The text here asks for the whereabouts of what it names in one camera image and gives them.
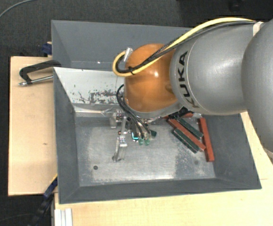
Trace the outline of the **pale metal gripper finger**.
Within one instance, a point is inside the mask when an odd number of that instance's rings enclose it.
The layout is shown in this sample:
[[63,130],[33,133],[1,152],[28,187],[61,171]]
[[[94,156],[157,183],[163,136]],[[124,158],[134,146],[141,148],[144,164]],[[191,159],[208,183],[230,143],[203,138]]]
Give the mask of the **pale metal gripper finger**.
[[123,111],[115,111],[111,114],[111,117],[109,118],[109,124],[112,129],[116,128],[118,123],[121,123],[124,118]]
[[116,150],[112,157],[113,162],[118,162],[124,159],[128,144],[125,136],[118,136],[116,140]]

